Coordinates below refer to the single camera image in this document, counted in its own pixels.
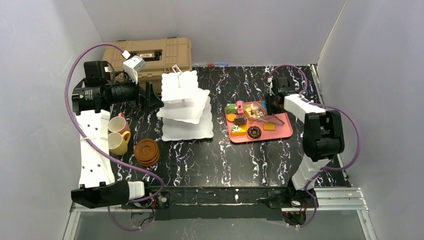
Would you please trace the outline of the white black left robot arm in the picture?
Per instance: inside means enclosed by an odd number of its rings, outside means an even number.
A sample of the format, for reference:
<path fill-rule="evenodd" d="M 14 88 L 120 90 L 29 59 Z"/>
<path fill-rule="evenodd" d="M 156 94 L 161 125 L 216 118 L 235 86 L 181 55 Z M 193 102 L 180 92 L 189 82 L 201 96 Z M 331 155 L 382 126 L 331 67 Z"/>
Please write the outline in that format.
<path fill-rule="evenodd" d="M 120 73 L 107 61 L 87 61 L 83 64 L 85 78 L 73 89 L 67 112 L 80 133 L 81 173 L 79 188 L 71 191 L 74 203 L 89 209 L 145 202 L 159 192 L 148 191 L 143 181 L 115 180 L 111 162 L 119 160 L 110 155 L 108 128 L 111 106 L 127 103 L 145 113 L 163 106 L 154 94 L 150 82 L 144 90 L 137 81 L 130 79 L 127 71 L 125 82 L 116 82 Z"/>

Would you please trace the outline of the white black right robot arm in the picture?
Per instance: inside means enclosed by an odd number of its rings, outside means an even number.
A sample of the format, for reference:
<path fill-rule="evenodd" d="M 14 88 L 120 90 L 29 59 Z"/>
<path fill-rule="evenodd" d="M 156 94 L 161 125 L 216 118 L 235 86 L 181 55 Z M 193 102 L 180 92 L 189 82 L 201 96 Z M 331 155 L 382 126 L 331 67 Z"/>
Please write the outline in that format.
<path fill-rule="evenodd" d="M 287 77 L 269 78 L 268 82 L 267 114 L 291 113 L 303 123 L 304 155 L 289 184 L 297 191 L 310 190 L 317 175 L 345 148 L 341 113 L 306 100 L 295 91 Z"/>

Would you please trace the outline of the pink serving tray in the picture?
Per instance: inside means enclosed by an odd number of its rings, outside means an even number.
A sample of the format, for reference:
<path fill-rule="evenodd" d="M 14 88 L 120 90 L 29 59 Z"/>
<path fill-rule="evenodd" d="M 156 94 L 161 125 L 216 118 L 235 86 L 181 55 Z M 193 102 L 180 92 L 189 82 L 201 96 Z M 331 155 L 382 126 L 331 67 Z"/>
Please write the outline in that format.
<path fill-rule="evenodd" d="M 244 104 L 244 116 L 246 116 L 246 113 L 247 113 L 246 109 L 249 107 L 249 104 L 251 102 L 243 102 L 243 104 Z M 234 119 L 236 118 L 236 116 L 243 116 L 243 115 L 232 114 L 232 113 L 226 114 L 225 107 L 224 107 L 225 120 L 226 120 L 227 129 L 228 129 L 229 139 L 232 143 L 241 144 L 241 143 L 250 143 L 250 142 L 257 142 L 257 141 L 286 139 L 286 138 L 291 137 L 292 134 L 293 134 L 293 129 L 292 129 L 292 126 L 290 124 L 288 114 L 287 113 L 279 113 L 279 114 L 275 114 L 275 115 L 277 117 L 279 117 L 280 119 L 282 119 L 285 122 L 285 125 L 275 124 L 276 125 L 275 131 L 265 131 L 263 129 L 264 123 L 257 122 L 257 121 L 247 120 L 246 125 L 240 126 L 241 128 L 243 128 L 246 131 L 251 126 L 258 126 L 262 131 L 262 136 L 259 139 L 249 139 L 248 136 L 247 136 L 247 133 L 246 133 L 246 135 L 242 135 L 242 136 L 231 136 L 231 127 L 232 127 L 232 125 L 234 125 Z"/>

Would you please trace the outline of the tan plastic tool case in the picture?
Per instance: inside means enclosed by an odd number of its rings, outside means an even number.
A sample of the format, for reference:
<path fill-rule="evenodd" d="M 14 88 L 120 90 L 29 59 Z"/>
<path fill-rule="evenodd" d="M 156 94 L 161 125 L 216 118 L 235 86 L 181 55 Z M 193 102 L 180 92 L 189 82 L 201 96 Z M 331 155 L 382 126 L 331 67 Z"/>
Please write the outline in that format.
<path fill-rule="evenodd" d="M 152 82 L 156 94 L 162 92 L 162 74 L 171 73 L 172 66 L 177 65 L 183 72 L 193 69 L 192 41 L 188 37 L 121 40 L 114 44 L 132 56 L 143 58 L 145 66 L 138 73 L 138 82 L 143 88 L 146 87 L 146 81 Z"/>

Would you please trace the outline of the white three-tier cake stand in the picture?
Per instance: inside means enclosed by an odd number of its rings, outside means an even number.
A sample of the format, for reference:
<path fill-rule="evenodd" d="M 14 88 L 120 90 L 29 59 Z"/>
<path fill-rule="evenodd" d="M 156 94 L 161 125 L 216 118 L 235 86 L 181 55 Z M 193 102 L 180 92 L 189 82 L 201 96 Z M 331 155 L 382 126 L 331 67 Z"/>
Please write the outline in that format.
<path fill-rule="evenodd" d="M 214 137 L 210 90 L 198 83 L 198 72 L 178 65 L 162 74 L 161 101 L 156 116 L 162 120 L 162 141 L 186 141 Z"/>

